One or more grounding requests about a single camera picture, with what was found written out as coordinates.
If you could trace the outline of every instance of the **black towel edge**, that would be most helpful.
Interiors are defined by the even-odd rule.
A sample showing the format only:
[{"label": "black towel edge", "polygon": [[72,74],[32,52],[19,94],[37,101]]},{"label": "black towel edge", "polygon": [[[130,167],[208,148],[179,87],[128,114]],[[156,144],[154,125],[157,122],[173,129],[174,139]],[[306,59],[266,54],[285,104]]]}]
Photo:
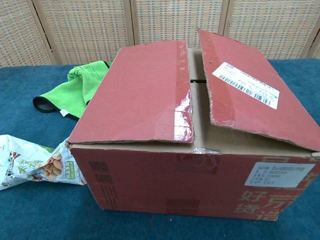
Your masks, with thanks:
[{"label": "black towel edge", "polygon": [[[50,107],[52,107],[52,109],[50,109],[50,110],[45,110],[45,109],[40,108],[40,107],[38,106],[38,104],[37,104],[37,100],[39,100],[39,99],[44,100]],[[34,108],[37,109],[39,112],[42,112],[42,113],[52,113],[52,112],[54,112],[54,111],[58,111],[58,112],[61,111],[61,109],[59,109],[57,106],[55,106],[52,102],[50,102],[48,99],[46,99],[46,98],[43,97],[43,96],[35,96],[35,97],[33,98],[33,100],[32,100],[32,103],[33,103]],[[66,116],[67,116],[67,117],[70,117],[70,118],[73,118],[73,119],[76,119],[76,120],[79,120],[79,117],[74,116],[74,115],[72,115],[72,114],[70,114],[70,113],[68,113],[67,115],[65,115],[65,117],[66,117]]]},{"label": "black towel edge", "polygon": [[106,67],[109,69],[110,68],[109,64],[106,61],[103,61],[103,62],[106,65]]}]

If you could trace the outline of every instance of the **box flap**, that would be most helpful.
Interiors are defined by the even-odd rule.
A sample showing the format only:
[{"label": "box flap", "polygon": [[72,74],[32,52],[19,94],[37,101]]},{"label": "box flap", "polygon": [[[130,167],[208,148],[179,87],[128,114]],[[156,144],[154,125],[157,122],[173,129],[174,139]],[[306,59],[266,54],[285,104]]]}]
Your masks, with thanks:
[{"label": "box flap", "polygon": [[70,143],[191,143],[187,44],[122,48],[69,138]]},{"label": "box flap", "polygon": [[320,127],[259,50],[198,32],[211,124],[320,151]]},{"label": "box flap", "polygon": [[192,124],[195,138],[192,143],[131,141],[112,142],[108,144],[70,144],[69,147],[81,149],[126,150],[154,153],[199,153],[199,149],[206,151],[233,154],[259,155],[273,157],[302,157],[310,158],[312,150],[279,141],[275,138],[264,137],[229,127],[212,125],[209,117],[209,97],[205,83],[191,83],[192,94]]}]

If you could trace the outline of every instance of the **red cardboard box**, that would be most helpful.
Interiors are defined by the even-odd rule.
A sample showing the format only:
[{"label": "red cardboard box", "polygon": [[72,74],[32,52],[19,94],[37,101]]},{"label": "red cardboard box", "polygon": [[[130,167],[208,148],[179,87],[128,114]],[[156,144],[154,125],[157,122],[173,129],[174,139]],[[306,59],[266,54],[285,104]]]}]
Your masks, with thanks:
[{"label": "red cardboard box", "polygon": [[206,84],[184,41],[121,49],[71,152],[102,209],[275,221],[320,173],[320,128],[258,50],[199,37]]}]

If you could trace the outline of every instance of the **label sticker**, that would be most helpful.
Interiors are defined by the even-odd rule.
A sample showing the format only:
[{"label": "label sticker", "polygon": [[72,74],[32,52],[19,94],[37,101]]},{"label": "label sticker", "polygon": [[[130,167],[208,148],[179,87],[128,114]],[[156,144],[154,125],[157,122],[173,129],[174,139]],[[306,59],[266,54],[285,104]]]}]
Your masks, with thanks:
[{"label": "label sticker", "polygon": [[257,99],[273,109],[277,109],[279,91],[239,70],[227,62],[223,62],[212,75]]},{"label": "label sticker", "polygon": [[296,188],[315,164],[256,162],[245,186]]},{"label": "label sticker", "polygon": [[63,117],[65,117],[67,114],[69,114],[69,112],[65,109],[61,109],[60,113]]}]

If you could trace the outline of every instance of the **barcode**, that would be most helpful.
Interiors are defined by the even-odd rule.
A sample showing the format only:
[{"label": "barcode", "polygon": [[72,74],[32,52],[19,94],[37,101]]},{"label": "barcode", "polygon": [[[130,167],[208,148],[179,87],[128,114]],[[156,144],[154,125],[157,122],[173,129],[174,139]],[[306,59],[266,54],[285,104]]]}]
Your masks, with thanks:
[{"label": "barcode", "polygon": [[259,82],[260,84],[262,84],[262,85],[265,86],[266,88],[275,90],[273,87],[265,84],[265,83],[262,82],[262,81],[259,81],[258,79],[254,78],[253,76],[250,76],[249,74],[247,74],[247,73],[245,73],[245,72],[243,72],[243,71],[240,71],[240,72],[241,72],[242,74],[246,75],[247,77],[251,78],[252,80],[255,80],[255,81]]},{"label": "barcode", "polygon": [[239,84],[239,83],[236,82],[236,81],[231,80],[230,78],[228,78],[228,77],[226,77],[226,76],[224,76],[224,75],[220,75],[219,78],[220,78],[221,80],[225,81],[226,83],[230,84],[231,86],[233,86],[233,87],[241,90],[242,92],[250,95],[251,97],[254,97],[255,99],[259,100],[260,102],[262,102],[262,103],[270,106],[271,101],[268,100],[267,98],[265,98],[264,96],[262,96],[262,95],[260,95],[260,94],[258,94],[258,93],[256,93],[256,92],[254,92],[254,91],[246,88],[245,86]]}]

